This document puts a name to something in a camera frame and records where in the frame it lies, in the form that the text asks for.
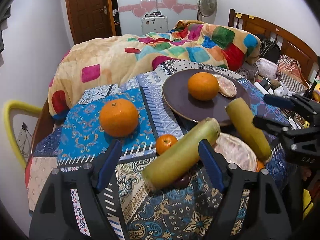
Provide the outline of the person's right hand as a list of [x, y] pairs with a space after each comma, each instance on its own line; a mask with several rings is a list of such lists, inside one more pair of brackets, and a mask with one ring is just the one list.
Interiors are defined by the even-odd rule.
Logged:
[[300, 170], [301, 170], [301, 174], [302, 174], [302, 179], [304, 181], [306, 181], [312, 174], [311, 170], [308, 167], [303, 166], [300, 168]]

